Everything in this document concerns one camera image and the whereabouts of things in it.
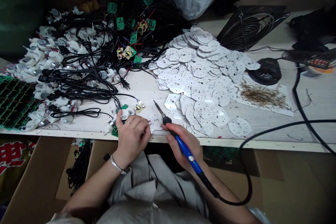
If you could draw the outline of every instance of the green circuit board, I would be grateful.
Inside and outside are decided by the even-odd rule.
[[[121,107],[121,109],[127,109],[128,108],[128,105],[125,104],[124,106]],[[118,137],[118,129],[117,129],[117,126],[114,126],[112,132],[111,132],[111,135],[115,136],[115,137]]]

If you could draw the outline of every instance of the floor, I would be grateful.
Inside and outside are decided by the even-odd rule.
[[[332,222],[336,158],[323,153],[277,154],[284,181],[261,179],[264,211],[271,223]]]

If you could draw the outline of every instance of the electronic component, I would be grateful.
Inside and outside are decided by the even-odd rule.
[[[40,104],[34,99],[34,87],[9,76],[0,76],[0,85],[0,128],[22,129]]]
[[[130,27],[131,27],[131,29],[135,28],[135,19],[131,19]]]
[[[130,59],[133,55],[135,55],[137,52],[130,46],[127,46],[125,51],[122,53],[122,55],[126,59]]]
[[[128,108],[128,105],[125,104],[124,106],[121,107],[121,109],[127,109]],[[115,136],[115,137],[118,137],[118,129],[117,129],[117,126],[114,126],[112,132],[111,132],[111,135]]]
[[[139,55],[136,55],[136,56],[134,57],[133,64],[140,64],[141,61],[142,61],[142,57],[139,56]]]
[[[148,24],[148,27],[151,31],[155,30],[155,26],[156,26],[156,20],[154,19],[146,19],[146,22]]]
[[[144,2],[147,6],[149,6],[149,5],[153,2],[153,0],[143,0],[143,2]]]
[[[116,119],[115,118],[112,118],[112,120],[110,120],[108,123],[107,123],[107,127],[106,127],[106,131],[104,133],[104,135],[106,135],[107,133],[110,133],[112,132],[114,126],[116,125]]]
[[[109,2],[107,5],[107,11],[109,13],[116,14],[117,13],[117,4],[113,2]]]
[[[125,28],[124,25],[124,18],[123,17],[117,17],[117,30],[123,30]]]
[[[117,49],[117,56],[119,59],[121,59],[123,57],[123,52],[124,52],[124,48],[123,47],[120,47]]]
[[[137,42],[137,34],[138,34],[138,32],[137,31],[133,31],[132,33],[131,33],[131,39],[130,39],[130,43],[131,44],[134,44],[134,43],[136,43]]]
[[[140,33],[140,35],[142,35],[148,28],[148,23],[145,21],[142,21],[140,23],[138,23],[138,32]]]
[[[135,106],[134,110],[139,114],[144,108],[144,103],[142,101],[139,101],[138,104]]]

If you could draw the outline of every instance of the gray fabric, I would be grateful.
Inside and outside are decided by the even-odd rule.
[[[119,176],[114,183],[107,198],[111,207],[97,224],[210,223],[205,200],[188,172],[174,174],[161,156],[146,157],[144,152],[132,162],[131,168],[131,172]],[[55,214],[49,223],[83,222]]]

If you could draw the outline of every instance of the left hand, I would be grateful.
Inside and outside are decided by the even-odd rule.
[[[113,159],[121,169],[125,169],[145,149],[152,134],[147,119],[131,115],[123,124],[122,114],[122,110],[119,110],[115,122],[119,142],[117,150],[113,153]]]

